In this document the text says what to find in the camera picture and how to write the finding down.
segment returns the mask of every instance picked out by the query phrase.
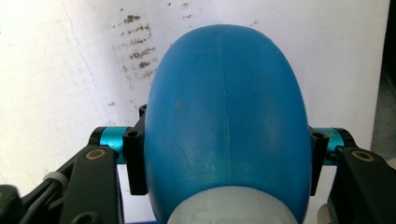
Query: brown spot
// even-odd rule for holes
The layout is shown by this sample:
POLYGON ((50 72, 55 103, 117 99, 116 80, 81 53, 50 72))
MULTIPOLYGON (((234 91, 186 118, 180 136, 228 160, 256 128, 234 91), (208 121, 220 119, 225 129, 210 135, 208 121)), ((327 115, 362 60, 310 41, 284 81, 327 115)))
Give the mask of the brown spot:
POLYGON ((145 43, 145 41, 146 41, 146 39, 135 38, 135 39, 131 40, 129 45, 143 44, 143 43, 145 43))
POLYGON ((156 70, 147 71, 147 72, 145 72, 145 74, 143 75, 143 77, 151 77, 151 76, 155 73, 155 71, 156 71, 156 70))
POLYGON ((135 33, 135 32, 138 32, 138 31, 143 31, 143 30, 147 30, 147 31, 150 32, 149 24, 147 24, 145 26, 139 26, 139 27, 137 27, 137 28, 135 28, 133 30, 129 30, 128 31, 128 35, 130 35, 131 33, 135 33))
POLYGON ((134 16, 134 15, 129 15, 125 20, 124 23, 130 23, 134 21, 138 21, 141 17, 139 16, 134 16))
POLYGON ((155 48, 152 48, 152 49, 145 49, 145 50, 143 50, 143 51, 141 51, 141 52, 135 52, 135 53, 129 55, 129 58, 130 58, 130 59, 141 59, 141 58, 143 58, 143 56, 149 54, 149 52, 150 52, 150 51, 153 51, 153 50, 155 50, 155 48))
POLYGON ((149 66, 149 62, 142 62, 139 64, 139 68, 144 68, 146 66, 149 66))

